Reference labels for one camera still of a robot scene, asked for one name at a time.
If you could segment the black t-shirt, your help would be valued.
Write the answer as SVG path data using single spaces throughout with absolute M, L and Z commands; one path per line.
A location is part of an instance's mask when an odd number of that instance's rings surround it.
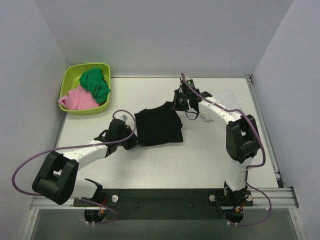
M 167 101 L 159 107 L 143 109 L 134 114 L 137 137 L 142 146 L 183 142 L 183 124 L 172 105 Z

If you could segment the white t-shirt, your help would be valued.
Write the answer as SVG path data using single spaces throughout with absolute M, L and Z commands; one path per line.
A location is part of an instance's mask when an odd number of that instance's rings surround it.
M 229 112 L 236 109 L 241 110 L 242 107 L 230 90 L 213 93 L 198 104 L 200 117 L 205 122 L 213 121 L 221 127 L 226 127 L 229 122 L 235 122 L 241 118 L 238 111 Z

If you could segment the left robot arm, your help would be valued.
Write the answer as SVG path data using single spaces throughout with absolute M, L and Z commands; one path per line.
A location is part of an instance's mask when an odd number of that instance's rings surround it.
M 102 203 L 106 198 L 103 186 L 77 174 L 85 166 L 110 156 L 118 147 L 130 150 L 138 145 L 138 137 L 126 124 L 127 119 L 125 115 L 114 118 L 109 129 L 94 138 L 89 147 L 64 153 L 49 152 L 32 183 L 32 190 L 58 205 L 70 198 L 84 198 L 92 206 Z

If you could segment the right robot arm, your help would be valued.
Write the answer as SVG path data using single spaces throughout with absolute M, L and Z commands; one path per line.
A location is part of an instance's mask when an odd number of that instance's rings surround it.
M 184 75 L 180 77 L 179 88 L 174 91 L 173 109 L 180 112 L 193 109 L 205 121 L 216 122 L 225 130 L 225 147 L 231 165 L 222 199 L 230 205 L 244 201 L 248 195 L 247 166 L 261 148 L 257 140 L 259 134 L 255 118 L 228 109 L 210 93 L 200 92 L 194 81 L 186 79 Z

